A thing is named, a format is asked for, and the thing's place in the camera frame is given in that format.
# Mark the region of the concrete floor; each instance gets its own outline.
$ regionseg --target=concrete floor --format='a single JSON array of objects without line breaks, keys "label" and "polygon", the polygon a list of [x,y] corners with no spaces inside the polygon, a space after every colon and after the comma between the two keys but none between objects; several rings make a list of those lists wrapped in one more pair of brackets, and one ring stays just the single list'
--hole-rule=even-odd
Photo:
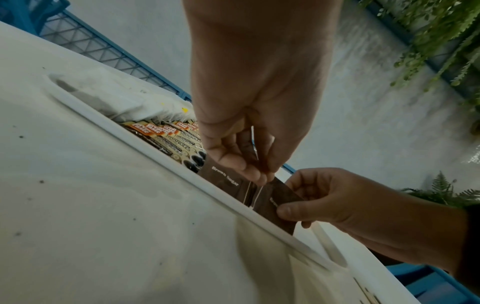
[{"label": "concrete floor", "polygon": [[[70,11],[169,80],[190,91],[190,38],[180,0],[71,0]],[[395,188],[428,185],[442,170],[456,188],[480,188],[480,119],[446,83],[424,93],[425,69],[391,88],[405,46],[346,0],[331,73],[314,126],[288,162],[342,167]]]}]

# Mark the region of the sleeve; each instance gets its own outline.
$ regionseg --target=sleeve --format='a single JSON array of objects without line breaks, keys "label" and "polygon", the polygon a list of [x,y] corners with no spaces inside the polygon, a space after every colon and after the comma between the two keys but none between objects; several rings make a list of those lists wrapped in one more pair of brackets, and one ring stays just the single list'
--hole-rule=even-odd
[{"label": "sleeve", "polygon": [[463,245],[460,266],[455,279],[477,295],[480,295],[480,204],[465,208],[468,214],[468,232]]}]

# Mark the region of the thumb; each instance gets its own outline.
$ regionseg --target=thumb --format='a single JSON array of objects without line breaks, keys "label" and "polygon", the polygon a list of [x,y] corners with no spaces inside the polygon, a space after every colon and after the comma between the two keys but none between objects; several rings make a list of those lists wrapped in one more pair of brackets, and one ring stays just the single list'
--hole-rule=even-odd
[{"label": "thumb", "polygon": [[328,195],[320,199],[280,205],[276,213],[281,219],[289,221],[334,222],[340,209],[340,204],[335,202],[335,196]]}]

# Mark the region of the metal grid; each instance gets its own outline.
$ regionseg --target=metal grid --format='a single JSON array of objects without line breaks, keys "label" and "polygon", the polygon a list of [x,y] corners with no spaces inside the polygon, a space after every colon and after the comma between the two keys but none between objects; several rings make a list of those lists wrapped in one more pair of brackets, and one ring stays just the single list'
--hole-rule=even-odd
[{"label": "metal grid", "polygon": [[174,92],[187,99],[183,91],[178,90],[148,71],[134,58],[125,54],[123,50],[113,46],[93,31],[87,29],[65,13],[60,13],[47,20],[40,37],[59,46],[82,54],[107,66],[115,68],[146,82]]}]

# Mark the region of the hand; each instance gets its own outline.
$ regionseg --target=hand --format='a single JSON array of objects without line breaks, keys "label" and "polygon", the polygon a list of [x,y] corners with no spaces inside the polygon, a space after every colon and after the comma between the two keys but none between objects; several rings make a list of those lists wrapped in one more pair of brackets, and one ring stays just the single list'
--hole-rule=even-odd
[{"label": "hand", "polygon": [[203,146],[220,165],[263,185],[312,125],[341,0],[183,3]]},{"label": "hand", "polygon": [[390,189],[335,168],[297,171],[287,182],[306,201],[284,204],[279,217],[325,221],[366,247],[407,263],[455,272],[462,258],[467,214]]}]

